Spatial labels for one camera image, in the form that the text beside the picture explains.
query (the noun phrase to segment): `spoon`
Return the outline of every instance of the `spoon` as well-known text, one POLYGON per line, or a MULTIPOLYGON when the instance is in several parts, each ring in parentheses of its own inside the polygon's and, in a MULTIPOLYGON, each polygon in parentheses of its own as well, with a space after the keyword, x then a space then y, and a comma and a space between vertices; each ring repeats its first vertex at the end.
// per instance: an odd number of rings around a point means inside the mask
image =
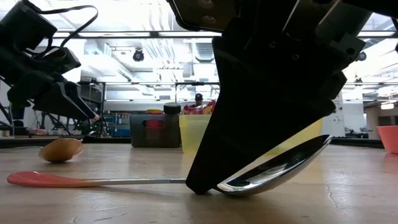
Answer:
MULTIPOLYGON (((308 140, 271 160, 214 187, 228 195, 254 195, 273 189, 301 172, 330 143, 329 135, 308 140)), ((39 172, 11 174, 10 184, 29 187, 97 187, 129 184, 184 184, 185 179, 77 179, 39 172)))

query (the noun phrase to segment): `wooden table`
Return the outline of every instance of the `wooden table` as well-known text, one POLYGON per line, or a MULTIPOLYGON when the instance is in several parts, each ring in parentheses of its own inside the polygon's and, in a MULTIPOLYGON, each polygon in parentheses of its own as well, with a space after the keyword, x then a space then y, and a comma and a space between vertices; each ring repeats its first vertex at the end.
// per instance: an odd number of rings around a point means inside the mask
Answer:
POLYGON ((398 156, 382 149, 329 146, 288 183, 247 198, 214 190, 199 196, 183 184, 84 189, 8 184, 6 177, 22 170, 87 178, 186 177, 193 160, 181 149, 87 144, 78 159, 49 164, 38 151, 0 150, 0 223, 398 223, 398 156))

